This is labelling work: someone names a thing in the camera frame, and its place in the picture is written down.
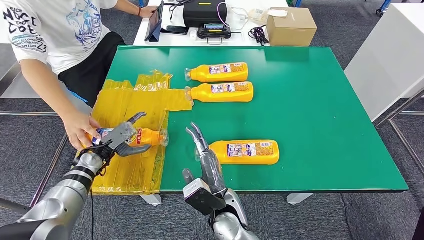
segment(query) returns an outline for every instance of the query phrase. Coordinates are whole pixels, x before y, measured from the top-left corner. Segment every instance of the human hand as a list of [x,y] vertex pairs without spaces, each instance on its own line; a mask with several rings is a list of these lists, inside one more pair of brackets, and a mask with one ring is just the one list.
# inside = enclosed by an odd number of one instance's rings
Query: human hand
[[74,111],[60,117],[65,125],[70,144],[78,151],[84,149],[82,144],[86,147],[91,147],[93,145],[86,133],[97,139],[102,137],[96,131],[97,128],[100,128],[100,124],[89,115]]
[[142,18],[150,18],[155,11],[158,9],[157,6],[146,6],[143,7],[140,11],[140,17]]

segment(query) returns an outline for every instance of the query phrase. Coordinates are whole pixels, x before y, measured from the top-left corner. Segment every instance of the yellow plastic film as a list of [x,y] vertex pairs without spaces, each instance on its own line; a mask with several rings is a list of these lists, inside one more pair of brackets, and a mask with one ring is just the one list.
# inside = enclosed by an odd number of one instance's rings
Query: yellow plastic film
[[[134,125],[153,131],[168,128],[168,111],[191,110],[184,90],[169,89],[172,75],[157,70],[140,74],[133,87],[129,81],[105,81],[92,116],[103,128],[114,128],[135,113],[146,112]],[[147,152],[128,157],[115,156],[105,176],[96,177],[92,190],[100,195],[158,193],[166,148],[153,146]]]

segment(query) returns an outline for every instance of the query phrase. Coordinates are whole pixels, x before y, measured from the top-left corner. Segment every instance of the tablet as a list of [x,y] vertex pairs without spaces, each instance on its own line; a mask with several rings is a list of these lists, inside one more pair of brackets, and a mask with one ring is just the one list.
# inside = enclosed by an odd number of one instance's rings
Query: tablet
[[144,39],[145,42],[149,42],[152,38],[153,33],[161,26],[162,23],[162,12],[164,11],[164,2],[162,1],[157,7],[156,11],[148,20],[147,34]]

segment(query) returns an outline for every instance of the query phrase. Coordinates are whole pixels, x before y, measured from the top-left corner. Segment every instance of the black pants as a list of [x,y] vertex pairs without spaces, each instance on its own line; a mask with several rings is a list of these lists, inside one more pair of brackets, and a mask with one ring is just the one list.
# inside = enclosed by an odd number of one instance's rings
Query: black pants
[[119,45],[125,45],[122,37],[116,32],[108,33],[87,59],[61,72],[59,80],[88,106],[94,107]]

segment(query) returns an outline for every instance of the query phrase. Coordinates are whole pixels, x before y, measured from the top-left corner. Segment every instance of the floor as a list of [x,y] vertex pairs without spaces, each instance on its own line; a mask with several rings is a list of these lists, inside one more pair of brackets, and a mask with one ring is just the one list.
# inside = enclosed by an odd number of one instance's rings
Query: floor
[[[318,26],[312,45],[331,47],[345,68],[377,24],[375,10],[380,5],[380,0],[303,0],[302,7],[310,9]],[[103,11],[102,20],[127,44],[134,41],[141,21],[113,9]],[[0,44],[0,56],[10,56],[10,51],[9,46]],[[9,64],[13,64],[12,58],[2,59],[0,75]],[[25,89],[25,82],[20,84],[15,86],[17,91]],[[32,97],[0,98],[0,111],[51,111],[36,95]],[[424,111],[424,100],[413,109]],[[424,118],[400,116],[396,122],[424,159]],[[0,116],[0,123],[0,197],[29,205],[65,130],[55,117]],[[240,198],[250,229],[263,240],[410,240],[424,207],[424,177],[388,124],[378,132],[410,191],[314,194],[295,206],[287,204],[286,194],[243,194]],[[75,153],[70,144],[65,146],[47,189],[70,168]],[[184,203],[182,195],[164,195],[162,202],[152,207],[139,196],[94,196],[94,239],[215,239],[207,218]],[[0,226],[21,217],[3,209],[0,216]],[[73,240],[91,237],[91,220],[89,199]]]

